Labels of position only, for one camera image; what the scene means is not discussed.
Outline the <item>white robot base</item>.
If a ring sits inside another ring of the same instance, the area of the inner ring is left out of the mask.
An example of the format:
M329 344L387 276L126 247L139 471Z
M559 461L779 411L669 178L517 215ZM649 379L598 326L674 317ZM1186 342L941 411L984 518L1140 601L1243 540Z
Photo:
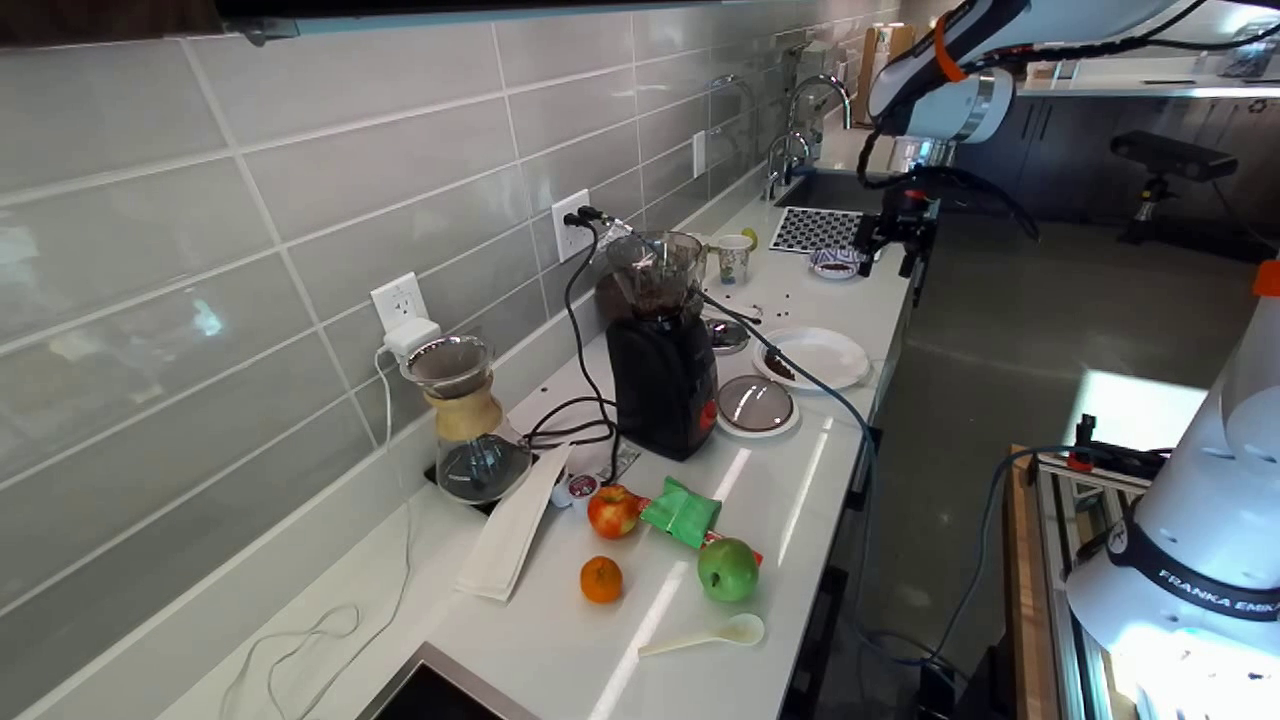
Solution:
M1280 261L1171 461L1066 607L1148 720L1280 720Z

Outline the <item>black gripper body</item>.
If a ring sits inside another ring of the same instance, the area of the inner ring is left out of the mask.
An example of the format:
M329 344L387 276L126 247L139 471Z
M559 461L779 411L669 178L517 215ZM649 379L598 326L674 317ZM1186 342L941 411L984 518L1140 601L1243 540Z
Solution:
M858 219L855 247L876 255L901 246L907 261L922 261L930 247L930 192L921 182L891 185L881 207Z

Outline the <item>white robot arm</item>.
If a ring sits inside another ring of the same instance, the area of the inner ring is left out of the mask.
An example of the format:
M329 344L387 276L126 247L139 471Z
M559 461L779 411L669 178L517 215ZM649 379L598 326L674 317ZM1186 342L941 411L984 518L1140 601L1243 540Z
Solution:
M855 157L855 182L881 198L873 236L881 246L922 246L941 192L972 189L1003 205L1020 234L1034 240L1041 229L1020 201L952 162L911 162L894 178L873 178L876 141L984 145L1003 123L1030 64L1177 48L1185 21L1200 14L1219 21L1231 3L1261 9L1263 30L1186 41L1186 52L1231 52L1275 38L1275 0L959 0L873 78L873 127Z

